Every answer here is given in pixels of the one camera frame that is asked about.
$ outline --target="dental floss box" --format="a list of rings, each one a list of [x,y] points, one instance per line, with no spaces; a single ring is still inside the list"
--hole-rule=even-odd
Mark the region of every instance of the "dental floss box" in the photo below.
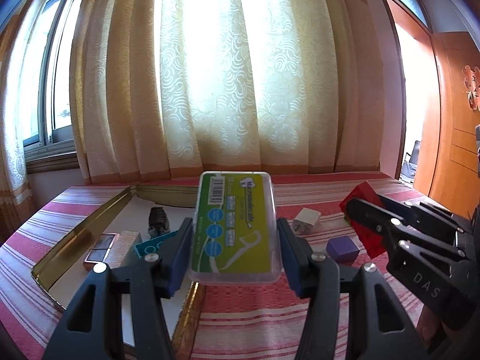
[[[207,285],[264,285],[282,262],[272,180],[266,172],[203,172],[188,276]]]

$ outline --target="table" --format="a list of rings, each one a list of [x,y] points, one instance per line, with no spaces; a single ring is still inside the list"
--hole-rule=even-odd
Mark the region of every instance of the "table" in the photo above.
[[[368,180],[376,192],[399,201],[431,199],[380,172],[272,177],[277,216],[291,220],[303,207],[322,213],[321,233],[306,237],[314,250],[324,250],[331,237],[349,235],[361,249],[354,265],[369,261],[355,232],[343,219],[338,204],[359,183]],[[197,185],[198,179],[158,184]],[[125,186],[70,187],[33,215],[0,247],[0,321],[29,360],[42,357],[61,316],[34,282],[30,271],[66,233]],[[412,321],[422,303],[385,270],[387,257],[374,259]],[[346,295],[340,300],[336,359],[347,341]],[[269,286],[207,288],[192,359],[294,358],[307,303],[296,298],[286,278]]]

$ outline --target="barcode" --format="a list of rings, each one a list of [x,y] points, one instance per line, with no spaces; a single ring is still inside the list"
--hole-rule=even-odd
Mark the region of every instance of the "barcode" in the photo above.
[[[208,205],[223,204],[223,194],[225,192],[225,178],[212,177],[210,179],[210,190],[208,191]]]

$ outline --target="chair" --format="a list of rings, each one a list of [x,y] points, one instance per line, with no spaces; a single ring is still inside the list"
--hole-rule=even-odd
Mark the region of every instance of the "chair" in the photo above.
[[[416,140],[415,144],[413,145],[412,154],[410,154],[409,152],[405,153],[405,158],[403,159],[402,170],[400,171],[400,178],[411,184],[413,184],[415,173],[417,172],[419,153],[420,141]]]

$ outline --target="orange wooden door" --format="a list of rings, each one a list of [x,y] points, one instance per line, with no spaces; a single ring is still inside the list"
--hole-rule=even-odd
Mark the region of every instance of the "orange wooden door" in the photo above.
[[[440,73],[441,129],[430,197],[457,214],[471,216],[479,203],[475,126],[480,111],[469,106],[465,66],[480,67],[480,52],[468,32],[432,36]]]

